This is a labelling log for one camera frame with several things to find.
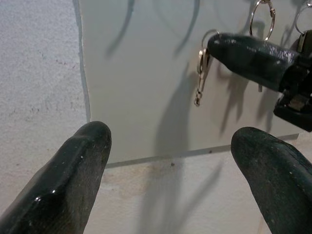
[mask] metal key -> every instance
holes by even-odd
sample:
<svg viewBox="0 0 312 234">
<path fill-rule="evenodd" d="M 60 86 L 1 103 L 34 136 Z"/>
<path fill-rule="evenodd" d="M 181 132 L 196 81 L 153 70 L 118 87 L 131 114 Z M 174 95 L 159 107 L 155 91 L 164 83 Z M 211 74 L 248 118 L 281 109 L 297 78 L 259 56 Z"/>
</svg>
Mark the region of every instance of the metal key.
<svg viewBox="0 0 312 234">
<path fill-rule="evenodd" d="M 300 35 L 297 52 L 307 57 L 311 55 L 312 53 L 312 30 L 308 30 L 304 32 L 304 34 Z"/>
<path fill-rule="evenodd" d="M 196 89 L 196 97 L 194 104 L 195 106 L 200 106 L 200 100 L 203 97 L 204 87 L 206 78 L 208 75 L 208 65 L 209 65 L 210 53 L 207 48 L 200 50 L 199 52 L 199 61 L 197 64 L 197 73 L 199 75 L 199 82 Z"/>
</svg>

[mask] white wall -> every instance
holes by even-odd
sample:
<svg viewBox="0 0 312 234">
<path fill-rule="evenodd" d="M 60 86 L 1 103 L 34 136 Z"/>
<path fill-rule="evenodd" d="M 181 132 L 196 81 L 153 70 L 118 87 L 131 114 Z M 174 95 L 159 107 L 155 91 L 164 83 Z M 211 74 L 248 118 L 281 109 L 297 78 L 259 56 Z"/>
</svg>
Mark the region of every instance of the white wall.
<svg viewBox="0 0 312 234">
<path fill-rule="evenodd" d="M 0 213 L 87 120 L 73 1 L 0 0 Z M 297 143 L 304 153 L 310 140 L 305 135 Z M 231 154 L 213 152 L 110 166 L 85 233 L 261 229 L 261 214 Z"/>
</svg>

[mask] gloved finger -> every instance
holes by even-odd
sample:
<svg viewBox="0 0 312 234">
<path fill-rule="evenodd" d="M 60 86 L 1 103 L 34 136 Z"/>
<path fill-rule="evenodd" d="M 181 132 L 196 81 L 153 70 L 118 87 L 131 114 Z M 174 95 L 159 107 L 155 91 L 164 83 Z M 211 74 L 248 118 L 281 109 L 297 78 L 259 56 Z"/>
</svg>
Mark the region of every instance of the gloved finger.
<svg viewBox="0 0 312 234">
<path fill-rule="evenodd" d="M 250 127 L 234 134 L 231 151 L 271 232 L 312 233 L 312 164 L 293 146 Z"/>
<path fill-rule="evenodd" d="M 299 53 L 249 36 L 221 33 L 210 38 L 208 50 L 228 69 L 274 91 Z"/>
<path fill-rule="evenodd" d="M 29 181 L 0 219 L 1 234 L 82 234 L 111 149 L 101 122 L 81 127 Z"/>
</svg>

